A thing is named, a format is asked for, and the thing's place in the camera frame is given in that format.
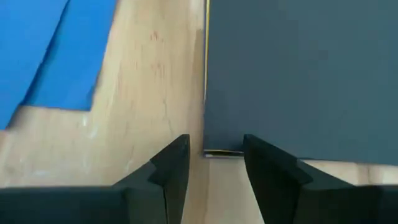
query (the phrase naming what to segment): blue sheet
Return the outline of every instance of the blue sheet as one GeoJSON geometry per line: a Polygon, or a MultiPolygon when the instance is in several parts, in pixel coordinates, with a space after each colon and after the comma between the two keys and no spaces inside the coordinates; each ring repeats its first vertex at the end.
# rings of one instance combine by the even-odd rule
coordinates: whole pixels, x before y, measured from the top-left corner
{"type": "Polygon", "coordinates": [[[90,110],[115,5],[116,0],[69,0],[24,104],[90,110]]]}
{"type": "Polygon", "coordinates": [[[67,0],[0,2],[0,129],[25,98],[67,0]]]}

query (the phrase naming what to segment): wooden surface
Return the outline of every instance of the wooden surface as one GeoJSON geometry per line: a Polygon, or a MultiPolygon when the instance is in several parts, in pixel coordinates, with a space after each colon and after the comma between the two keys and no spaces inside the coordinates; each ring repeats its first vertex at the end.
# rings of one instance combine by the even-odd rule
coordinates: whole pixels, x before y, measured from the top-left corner
{"type": "MultiPolygon", "coordinates": [[[[183,223],[262,223],[242,160],[203,159],[203,0],[119,0],[87,112],[22,107],[0,133],[0,186],[109,185],[191,134],[183,223]]],[[[398,168],[311,164],[354,184],[398,168]]]]}

